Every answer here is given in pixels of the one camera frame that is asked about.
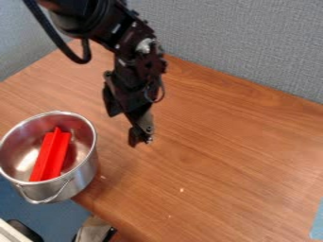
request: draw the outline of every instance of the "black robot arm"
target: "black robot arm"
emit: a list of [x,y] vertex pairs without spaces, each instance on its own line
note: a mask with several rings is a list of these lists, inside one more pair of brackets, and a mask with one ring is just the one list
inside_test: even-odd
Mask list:
[[151,105],[163,99],[164,51],[148,22],[127,8],[123,0],[37,0],[49,10],[61,33],[82,39],[83,58],[78,57],[56,34],[35,0],[24,0],[35,18],[67,57],[88,63],[88,40],[115,54],[115,69],[104,73],[104,105],[110,116],[124,113],[132,125],[128,143],[150,143],[154,135]]

